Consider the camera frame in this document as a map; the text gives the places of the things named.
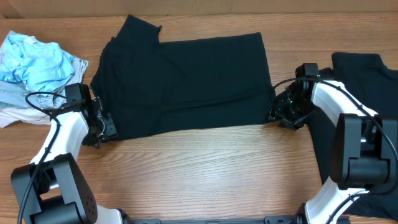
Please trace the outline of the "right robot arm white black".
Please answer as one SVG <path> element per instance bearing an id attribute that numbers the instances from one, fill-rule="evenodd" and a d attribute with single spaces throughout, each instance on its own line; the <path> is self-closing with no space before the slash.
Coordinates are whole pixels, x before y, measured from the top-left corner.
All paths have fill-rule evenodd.
<path id="1" fill-rule="evenodd" d="M 358 101 L 342 82 L 303 63 L 272 103 L 270 118 L 300 129 L 315 109 L 336 128 L 329 176 L 297 214 L 268 216 L 265 223 L 349 223 L 342 214 L 368 193 L 386 194 L 397 183 L 397 121 L 382 118 Z"/>

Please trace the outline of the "black t-shirt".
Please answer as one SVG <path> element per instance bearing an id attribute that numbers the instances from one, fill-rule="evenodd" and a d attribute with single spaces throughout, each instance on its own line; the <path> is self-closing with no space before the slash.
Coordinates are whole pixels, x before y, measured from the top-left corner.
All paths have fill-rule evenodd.
<path id="1" fill-rule="evenodd" d="M 121 140 L 267 123 L 275 91 L 260 33 L 160 42 L 128 16 L 91 81 Z"/>

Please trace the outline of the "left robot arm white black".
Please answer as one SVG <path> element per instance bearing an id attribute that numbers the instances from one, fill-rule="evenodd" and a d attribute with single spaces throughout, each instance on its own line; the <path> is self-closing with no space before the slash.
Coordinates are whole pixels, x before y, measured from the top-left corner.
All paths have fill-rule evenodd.
<path id="1" fill-rule="evenodd" d="M 91 97 L 88 85 L 67 85 L 63 98 L 61 107 L 44 112 L 50 131 L 39 153 L 11 174 L 18 223 L 128 224 L 123 210 L 96 203 L 76 163 L 82 145 L 99 148 L 118 138 L 111 115 L 103 111 L 99 97 Z"/>

